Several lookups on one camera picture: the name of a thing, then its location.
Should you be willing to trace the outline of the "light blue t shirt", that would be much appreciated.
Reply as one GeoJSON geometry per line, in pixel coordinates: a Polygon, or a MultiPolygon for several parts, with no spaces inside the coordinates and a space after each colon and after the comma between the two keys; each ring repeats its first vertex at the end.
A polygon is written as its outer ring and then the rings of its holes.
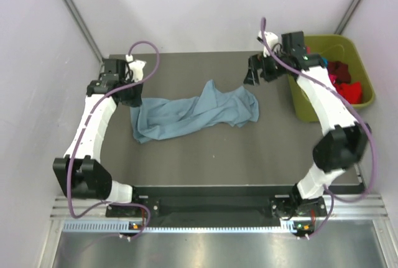
{"type": "Polygon", "coordinates": [[[130,114],[133,137],[143,144],[185,136],[219,123],[243,127],[258,121],[259,103],[243,86],[223,93],[210,80],[200,96],[144,98],[140,107],[130,109],[130,114]]]}

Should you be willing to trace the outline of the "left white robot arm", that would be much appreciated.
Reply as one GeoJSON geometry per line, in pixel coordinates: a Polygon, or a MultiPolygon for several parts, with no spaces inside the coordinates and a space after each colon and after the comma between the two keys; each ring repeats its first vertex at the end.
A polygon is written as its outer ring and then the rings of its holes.
{"type": "Polygon", "coordinates": [[[132,55],[124,59],[107,58],[104,71],[86,88],[85,108],[73,142],[65,155],[53,162],[53,171],[65,196],[119,203],[128,216],[138,214],[141,201],[133,187],[114,181],[100,161],[101,147],[109,121],[118,105],[142,104],[142,84],[112,93],[113,89],[139,82],[145,61],[132,55]]]}

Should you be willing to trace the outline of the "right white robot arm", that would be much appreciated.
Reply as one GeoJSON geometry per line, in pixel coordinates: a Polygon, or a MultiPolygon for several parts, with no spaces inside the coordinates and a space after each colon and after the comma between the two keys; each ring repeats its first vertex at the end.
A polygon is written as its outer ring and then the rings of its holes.
{"type": "Polygon", "coordinates": [[[371,131],[333,86],[324,59],[308,51],[302,31],[281,37],[260,31],[257,40],[264,48],[249,57],[244,83],[257,85],[261,78],[270,82],[290,75],[321,125],[323,136],[312,150],[312,166],[292,187],[288,202],[275,208],[275,214],[285,219],[303,216],[319,205],[337,177],[363,158],[371,131]]]}

